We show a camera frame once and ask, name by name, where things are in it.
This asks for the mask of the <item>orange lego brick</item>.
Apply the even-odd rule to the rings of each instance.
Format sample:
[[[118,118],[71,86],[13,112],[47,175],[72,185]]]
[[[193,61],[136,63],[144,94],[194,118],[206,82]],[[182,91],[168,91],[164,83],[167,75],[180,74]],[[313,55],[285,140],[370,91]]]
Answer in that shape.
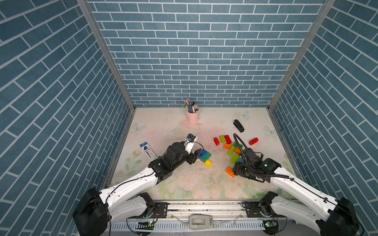
[[[231,167],[227,167],[227,168],[225,169],[225,172],[226,172],[228,175],[230,175],[232,178],[235,178],[235,177],[236,177]]]
[[[239,154],[241,152],[241,150],[238,147],[236,147],[235,150],[234,150],[234,152],[237,153],[237,154]]]
[[[225,149],[231,149],[231,147],[232,147],[232,144],[224,143],[224,145],[223,145],[223,148],[225,148]]]

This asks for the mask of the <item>yellow lego brick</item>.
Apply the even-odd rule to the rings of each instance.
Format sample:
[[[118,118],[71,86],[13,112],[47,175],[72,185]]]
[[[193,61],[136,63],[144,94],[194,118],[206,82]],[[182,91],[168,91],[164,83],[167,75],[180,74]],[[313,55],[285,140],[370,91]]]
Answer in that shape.
[[[206,160],[204,162],[204,164],[207,166],[207,167],[210,167],[212,165],[212,162],[210,160]]]

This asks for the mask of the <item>red lego brick top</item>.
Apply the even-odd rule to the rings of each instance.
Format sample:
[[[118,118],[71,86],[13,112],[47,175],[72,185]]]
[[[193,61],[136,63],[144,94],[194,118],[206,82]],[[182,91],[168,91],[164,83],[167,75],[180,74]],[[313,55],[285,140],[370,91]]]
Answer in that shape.
[[[225,135],[224,138],[225,138],[227,144],[232,144],[232,140],[231,140],[229,135]]]

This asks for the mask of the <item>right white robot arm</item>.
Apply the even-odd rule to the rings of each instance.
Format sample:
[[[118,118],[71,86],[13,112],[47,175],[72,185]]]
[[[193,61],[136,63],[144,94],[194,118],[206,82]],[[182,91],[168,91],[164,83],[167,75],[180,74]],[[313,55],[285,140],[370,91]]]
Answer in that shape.
[[[251,148],[240,152],[242,162],[236,162],[234,175],[252,181],[268,182],[291,194],[298,203],[269,191],[258,208],[265,217],[282,215],[291,218],[322,236],[355,236],[363,229],[351,201],[337,199],[300,180],[271,158],[262,159]]]

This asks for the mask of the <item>lime lego brick middle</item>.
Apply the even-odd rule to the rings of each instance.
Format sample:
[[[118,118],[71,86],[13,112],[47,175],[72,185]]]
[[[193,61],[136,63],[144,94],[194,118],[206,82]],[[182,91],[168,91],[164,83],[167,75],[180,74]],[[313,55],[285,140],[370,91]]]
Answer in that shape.
[[[229,156],[232,156],[232,154],[234,153],[234,151],[235,151],[235,146],[231,146],[231,148],[229,149],[229,151],[228,151],[228,155]]]

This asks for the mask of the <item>small red lego brick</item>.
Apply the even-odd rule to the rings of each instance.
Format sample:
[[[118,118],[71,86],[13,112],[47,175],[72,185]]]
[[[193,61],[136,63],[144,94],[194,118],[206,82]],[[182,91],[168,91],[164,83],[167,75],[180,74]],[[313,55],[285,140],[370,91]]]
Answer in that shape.
[[[214,143],[215,143],[216,146],[220,145],[220,141],[217,137],[214,138]]]

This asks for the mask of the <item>lime lego brick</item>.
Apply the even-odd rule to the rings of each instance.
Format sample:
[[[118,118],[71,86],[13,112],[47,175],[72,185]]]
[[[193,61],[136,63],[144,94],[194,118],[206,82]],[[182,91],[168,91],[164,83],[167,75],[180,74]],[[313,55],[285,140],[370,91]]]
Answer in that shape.
[[[239,154],[235,153],[233,157],[231,158],[231,162],[235,164],[239,160],[240,156]]]
[[[235,146],[231,146],[231,148],[229,149],[229,151],[228,151],[228,155],[229,156],[232,156],[232,154],[234,153],[234,151],[235,151]]]
[[[226,143],[226,138],[225,138],[225,136],[221,135],[221,136],[219,136],[219,139],[220,139],[220,142],[221,142],[221,143]]]

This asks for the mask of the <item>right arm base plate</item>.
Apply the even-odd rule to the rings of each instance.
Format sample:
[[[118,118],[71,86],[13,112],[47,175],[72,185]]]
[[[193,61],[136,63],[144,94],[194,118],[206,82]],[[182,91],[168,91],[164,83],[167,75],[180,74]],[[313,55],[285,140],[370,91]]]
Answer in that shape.
[[[264,218],[277,218],[284,217],[273,212],[272,208],[260,202],[242,202],[242,207],[245,209],[248,218],[264,217]]]

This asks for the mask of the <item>white handheld device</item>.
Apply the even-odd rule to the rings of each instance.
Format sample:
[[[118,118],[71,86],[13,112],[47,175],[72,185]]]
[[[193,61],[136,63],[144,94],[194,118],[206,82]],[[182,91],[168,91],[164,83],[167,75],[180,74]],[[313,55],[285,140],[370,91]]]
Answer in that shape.
[[[193,230],[214,228],[214,220],[211,215],[193,214],[189,217],[189,227]]]

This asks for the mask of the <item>dark green lego brick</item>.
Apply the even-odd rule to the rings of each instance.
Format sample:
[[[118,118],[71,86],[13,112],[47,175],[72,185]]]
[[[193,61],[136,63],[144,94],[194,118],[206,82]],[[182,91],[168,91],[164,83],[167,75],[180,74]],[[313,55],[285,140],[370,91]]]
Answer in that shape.
[[[209,160],[210,157],[211,157],[211,154],[207,152],[201,156],[200,160],[205,163]]]

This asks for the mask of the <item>red lego brick bottom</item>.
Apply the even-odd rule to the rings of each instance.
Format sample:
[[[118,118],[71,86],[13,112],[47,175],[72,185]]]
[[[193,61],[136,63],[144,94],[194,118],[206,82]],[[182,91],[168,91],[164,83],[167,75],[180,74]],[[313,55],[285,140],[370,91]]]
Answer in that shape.
[[[258,138],[254,138],[254,139],[252,139],[252,140],[250,140],[249,141],[249,145],[254,145],[254,144],[256,144],[256,143],[258,143],[259,142],[259,139]]]

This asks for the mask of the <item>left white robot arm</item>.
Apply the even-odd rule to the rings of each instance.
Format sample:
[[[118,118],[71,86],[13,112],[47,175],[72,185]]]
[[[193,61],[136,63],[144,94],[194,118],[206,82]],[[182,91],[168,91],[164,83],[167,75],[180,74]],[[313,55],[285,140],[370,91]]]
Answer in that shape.
[[[196,140],[195,135],[189,134],[131,178],[100,191],[94,187],[87,190],[72,213],[79,235],[100,236],[113,223],[149,216],[155,203],[145,190],[169,178],[183,163],[195,163],[201,151],[192,151]]]

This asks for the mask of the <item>black stapler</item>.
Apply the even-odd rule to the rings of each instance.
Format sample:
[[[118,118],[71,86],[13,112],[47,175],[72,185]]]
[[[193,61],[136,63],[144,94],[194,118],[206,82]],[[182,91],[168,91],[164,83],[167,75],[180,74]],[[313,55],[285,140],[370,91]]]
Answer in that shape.
[[[234,124],[234,126],[238,129],[239,132],[242,133],[242,132],[245,131],[243,125],[242,125],[238,120],[234,120],[234,121],[233,121],[233,124]]]

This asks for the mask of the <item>green lego brick right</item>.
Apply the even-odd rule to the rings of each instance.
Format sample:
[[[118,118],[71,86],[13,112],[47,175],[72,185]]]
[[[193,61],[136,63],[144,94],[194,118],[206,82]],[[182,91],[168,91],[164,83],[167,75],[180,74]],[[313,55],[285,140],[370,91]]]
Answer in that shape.
[[[243,148],[243,145],[242,144],[237,144],[236,142],[233,142],[232,144],[234,147],[236,148],[239,148],[239,149],[242,149]]]

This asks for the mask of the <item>lime lego brick lower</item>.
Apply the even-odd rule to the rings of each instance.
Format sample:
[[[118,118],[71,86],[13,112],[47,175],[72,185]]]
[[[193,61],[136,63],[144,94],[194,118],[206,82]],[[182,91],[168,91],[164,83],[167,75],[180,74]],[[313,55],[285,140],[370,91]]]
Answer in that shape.
[[[235,153],[233,157],[231,158],[231,162],[235,164],[239,160],[240,156],[239,154]]]

